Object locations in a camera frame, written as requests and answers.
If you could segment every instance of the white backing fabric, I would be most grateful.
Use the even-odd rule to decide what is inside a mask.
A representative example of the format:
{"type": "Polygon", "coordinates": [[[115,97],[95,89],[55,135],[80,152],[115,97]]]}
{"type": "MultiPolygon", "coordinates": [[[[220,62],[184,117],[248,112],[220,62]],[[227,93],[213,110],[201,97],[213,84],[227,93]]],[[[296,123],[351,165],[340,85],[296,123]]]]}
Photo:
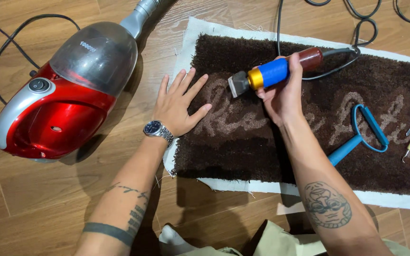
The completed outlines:
{"type": "MultiPolygon", "coordinates": [[[[234,29],[224,25],[211,23],[196,18],[190,17],[188,27],[183,36],[183,48],[177,55],[177,61],[175,63],[174,75],[181,69],[189,71],[191,68],[191,61],[196,54],[196,41],[200,34],[208,34],[212,36],[223,36],[232,38],[246,38],[257,40],[276,40],[276,33],[273,32],[259,32],[248,31],[242,29],[234,29]]],[[[323,46],[330,48],[344,48],[350,47],[348,44],[336,43],[325,41],[310,37],[297,37],[281,34],[280,41],[292,42],[305,45],[323,46]]],[[[362,54],[369,54],[389,58],[399,61],[410,62],[410,57],[392,53],[384,50],[373,50],[367,48],[360,48],[362,54]]],[[[171,173],[175,165],[175,151],[176,143],[178,139],[175,139],[172,146],[167,149],[164,154],[163,162],[166,170],[171,173]]],[[[288,195],[299,195],[296,186],[287,183],[278,182],[261,182],[258,180],[242,181],[242,180],[223,180],[217,178],[198,178],[201,182],[207,184],[214,190],[229,190],[229,191],[246,191],[246,192],[265,192],[265,193],[282,193],[288,195]]],[[[393,208],[406,208],[410,209],[410,195],[396,195],[390,193],[380,193],[371,191],[354,191],[358,198],[364,204],[377,205],[382,207],[393,208]]]]}

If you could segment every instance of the wristwatch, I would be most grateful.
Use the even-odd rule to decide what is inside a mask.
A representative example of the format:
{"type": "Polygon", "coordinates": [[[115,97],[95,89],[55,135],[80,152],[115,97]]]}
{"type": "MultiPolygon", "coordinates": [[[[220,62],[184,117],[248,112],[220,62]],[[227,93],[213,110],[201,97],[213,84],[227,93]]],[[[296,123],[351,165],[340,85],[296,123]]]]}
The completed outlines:
{"type": "Polygon", "coordinates": [[[148,137],[163,137],[167,140],[168,146],[174,141],[174,136],[159,120],[153,120],[145,125],[144,133],[148,137]]]}

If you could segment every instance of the wooden floor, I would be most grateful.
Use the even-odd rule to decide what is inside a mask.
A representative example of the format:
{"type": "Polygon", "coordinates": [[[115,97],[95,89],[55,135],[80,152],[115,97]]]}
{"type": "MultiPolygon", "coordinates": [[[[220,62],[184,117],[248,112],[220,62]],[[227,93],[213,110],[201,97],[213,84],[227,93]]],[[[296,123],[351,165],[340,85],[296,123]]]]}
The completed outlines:
{"type": "MultiPolygon", "coordinates": [[[[65,14],[84,27],[97,21],[119,22],[137,0],[0,0],[0,27],[11,34],[26,19],[44,13],[65,14]]],[[[360,13],[373,10],[376,0],[354,1],[360,13]]],[[[149,121],[164,73],[172,75],[175,53],[181,49],[188,16],[226,26],[248,29],[245,23],[275,30],[277,0],[178,0],[162,18],[150,23],[139,40],[139,59],[130,85],[93,142],[98,146],[85,160],[70,156],[54,164],[38,164],[0,151],[0,255],[69,255],[73,253],[84,221],[103,190],[131,156],[149,121]]],[[[402,0],[410,17],[410,0],[402,0]]],[[[383,0],[373,16],[379,36],[368,47],[410,56],[410,24],[394,12],[391,0],[383,0]]],[[[343,1],[312,7],[302,0],[285,0],[282,33],[350,42],[358,20],[343,1]]],[[[66,20],[44,19],[28,25],[16,38],[38,63],[53,53],[75,32],[66,20]]],[[[362,26],[361,38],[373,31],[362,26]]],[[[0,46],[6,38],[0,33],[0,46]]],[[[34,69],[10,45],[0,59],[0,92],[8,100],[29,79],[34,69]]],[[[163,167],[158,177],[166,176],[163,167]]],[[[265,219],[292,233],[309,230],[304,213],[276,215],[279,202],[296,197],[277,194],[214,192],[192,179],[165,177],[156,186],[147,211],[140,241],[152,243],[165,223],[195,246],[242,249],[265,219]]],[[[369,206],[380,235],[410,248],[410,210],[369,206]]],[[[134,253],[155,253],[134,248],[134,253]]]]}

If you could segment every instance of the power switch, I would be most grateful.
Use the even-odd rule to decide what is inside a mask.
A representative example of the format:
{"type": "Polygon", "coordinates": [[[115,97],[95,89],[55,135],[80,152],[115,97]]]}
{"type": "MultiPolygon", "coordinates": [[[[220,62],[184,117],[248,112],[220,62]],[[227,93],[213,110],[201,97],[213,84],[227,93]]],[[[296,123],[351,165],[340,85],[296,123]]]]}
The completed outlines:
{"type": "Polygon", "coordinates": [[[44,92],[50,87],[50,84],[44,79],[36,78],[31,80],[28,86],[34,92],[44,92]]]}

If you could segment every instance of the blue lint remover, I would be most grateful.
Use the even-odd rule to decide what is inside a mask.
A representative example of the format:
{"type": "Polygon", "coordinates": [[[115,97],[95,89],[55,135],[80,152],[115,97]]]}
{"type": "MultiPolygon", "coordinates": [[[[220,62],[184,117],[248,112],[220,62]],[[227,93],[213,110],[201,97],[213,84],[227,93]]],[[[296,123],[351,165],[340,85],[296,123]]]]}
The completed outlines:
{"type": "Polygon", "coordinates": [[[354,130],[354,133],[356,133],[356,135],[328,156],[328,160],[330,160],[333,166],[339,163],[339,161],[341,161],[347,154],[349,154],[352,151],[352,149],[354,149],[360,142],[363,142],[363,144],[367,146],[369,149],[372,149],[376,152],[381,152],[381,153],[385,152],[387,148],[389,147],[389,140],[387,139],[387,137],[385,137],[381,128],[376,123],[376,120],[374,119],[373,115],[369,111],[368,107],[365,107],[362,104],[355,105],[352,108],[351,123],[352,123],[352,129],[354,130]],[[369,124],[369,127],[371,127],[374,134],[378,138],[379,142],[382,144],[382,149],[377,149],[377,148],[373,148],[372,146],[370,146],[360,134],[360,131],[357,125],[357,117],[356,117],[358,108],[360,108],[363,114],[363,117],[366,119],[366,121],[369,124]]]}

